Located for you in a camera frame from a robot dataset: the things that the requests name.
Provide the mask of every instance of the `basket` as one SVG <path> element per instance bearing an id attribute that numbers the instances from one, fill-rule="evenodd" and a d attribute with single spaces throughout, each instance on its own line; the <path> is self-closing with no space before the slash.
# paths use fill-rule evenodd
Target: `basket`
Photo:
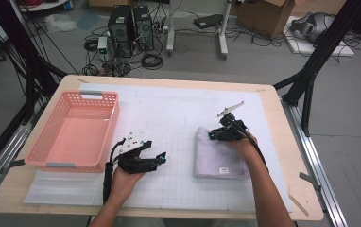
<path id="1" fill-rule="evenodd" d="M 25 163 L 46 171 L 103 172 L 118 116 L 115 92 L 62 92 Z"/>

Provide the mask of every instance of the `folded gray cloth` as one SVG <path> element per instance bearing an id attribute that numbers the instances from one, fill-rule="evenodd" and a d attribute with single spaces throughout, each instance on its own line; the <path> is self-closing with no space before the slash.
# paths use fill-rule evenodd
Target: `folded gray cloth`
<path id="1" fill-rule="evenodd" d="M 225 142 L 210 140 L 208 130 L 198 128 L 195 177 L 217 179 L 249 179 L 248 166 L 234 148 Z"/>

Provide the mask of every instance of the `brown box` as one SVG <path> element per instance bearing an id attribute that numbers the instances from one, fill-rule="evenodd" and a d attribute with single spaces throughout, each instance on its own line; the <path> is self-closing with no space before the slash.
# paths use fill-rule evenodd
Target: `brown box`
<path id="1" fill-rule="evenodd" d="M 305 0 L 261 0 L 241 4 L 237 24 L 269 39 L 282 34 L 295 4 Z"/>
<path id="2" fill-rule="evenodd" d="M 115 5 L 131 5 L 132 0 L 89 0 L 91 7 L 113 7 Z"/>

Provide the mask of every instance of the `human hand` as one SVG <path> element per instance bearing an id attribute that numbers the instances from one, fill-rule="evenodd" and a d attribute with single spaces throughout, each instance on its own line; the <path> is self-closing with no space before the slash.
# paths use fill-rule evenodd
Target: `human hand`
<path id="1" fill-rule="evenodd" d="M 112 189 L 109 200 L 125 202 L 130 196 L 136 183 L 145 176 L 145 173 L 129 174 L 121 167 L 117 167 L 112 176 Z"/>
<path id="2" fill-rule="evenodd" d="M 254 140 L 256 144 L 257 138 L 254 137 L 251 133 L 247 132 L 249 136 Z M 251 158 L 251 155 L 254 155 L 257 153 L 254 145 L 251 143 L 251 141 L 248 138 L 243 138 L 238 141 L 230 141 L 228 142 L 228 145 L 236 149 L 237 153 L 245 160 L 249 160 Z"/>

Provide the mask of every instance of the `floor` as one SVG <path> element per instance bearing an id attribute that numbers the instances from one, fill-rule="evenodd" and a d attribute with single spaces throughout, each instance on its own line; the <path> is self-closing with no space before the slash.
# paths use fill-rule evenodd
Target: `floor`
<path id="1" fill-rule="evenodd" d="M 77 22 L 78 28 L 69 32 L 51 34 L 54 43 L 79 70 L 85 64 L 86 51 L 83 38 L 107 23 L 106 12 L 74 9 L 48 10 L 48 13 L 67 13 Z M 179 24 L 193 27 L 193 15 L 179 18 Z M 234 18 L 230 26 L 235 27 Z M 46 49 L 52 63 L 62 70 L 74 70 L 60 56 L 45 36 Z M 128 74 L 132 78 L 188 79 L 237 83 L 275 84 L 299 72 L 307 58 L 292 54 L 287 44 L 266 45 L 242 34 L 236 40 L 228 38 L 229 57 L 219 56 L 215 36 L 196 33 L 178 34 L 175 53 L 168 57 L 162 53 L 163 67 L 157 71 L 141 69 Z M 282 89 L 279 95 L 287 90 Z M 0 61 L 0 133 L 23 105 L 25 99 L 10 61 Z M 329 59 L 318 74 L 314 89 L 310 132 L 325 168 L 337 201 L 349 226 L 361 226 L 361 50 L 354 50 L 352 58 Z M 0 215 L 0 226 L 26 226 L 36 222 L 39 226 L 86 226 L 87 217 L 53 215 Z M 166 219 L 171 226 L 209 226 L 209 220 Z M 299 226 L 332 226 L 325 218 L 318 222 L 302 221 Z"/>

